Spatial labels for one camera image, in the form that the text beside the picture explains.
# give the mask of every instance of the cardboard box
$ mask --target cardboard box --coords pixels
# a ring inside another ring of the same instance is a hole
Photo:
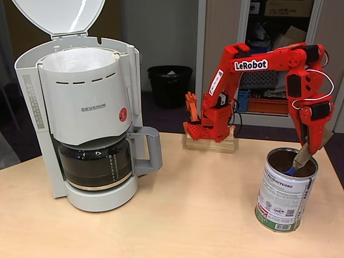
[[[267,0],[265,16],[310,17],[314,0]]]
[[[285,35],[281,34],[277,37],[273,46],[273,50],[279,47],[285,47],[290,44],[304,42],[306,39],[306,35],[307,33],[305,31],[290,26]]]

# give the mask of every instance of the coffee maker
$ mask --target coffee maker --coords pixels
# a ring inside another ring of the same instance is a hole
[[[88,37],[105,0],[12,1],[52,39],[15,69],[53,197],[90,212],[123,205],[162,166],[159,133],[142,126],[139,51]]]

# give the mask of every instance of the barcode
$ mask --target barcode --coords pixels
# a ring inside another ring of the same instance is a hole
[[[290,230],[291,225],[281,225],[281,224],[276,224],[275,229],[276,230]]]
[[[285,216],[286,217],[292,217],[294,216],[295,210],[287,210]]]

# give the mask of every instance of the red leader arm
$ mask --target red leader arm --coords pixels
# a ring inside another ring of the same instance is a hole
[[[197,116],[196,96],[187,94],[187,110],[191,114],[191,122],[185,127],[187,133],[194,140],[203,138],[221,142],[230,133],[228,122],[233,115],[231,100],[239,87],[242,73],[288,71],[286,94],[289,115],[301,144],[308,142],[309,151],[314,154],[321,146],[325,124],[334,110],[331,97],[317,93],[324,81],[321,74],[324,54],[322,45],[307,46],[305,43],[255,55],[249,54],[249,47],[245,44],[225,47],[219,68],[208,92],[204,94],[200,117]]]

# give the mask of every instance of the metal can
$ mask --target metal can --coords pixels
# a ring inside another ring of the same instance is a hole
[[[275,232],[298,228],[318,173],[318,164],[311,158],[294,176],[283,174],[297,153],[296,149],[278,148],[267,156],[255,214],[262,225]]]

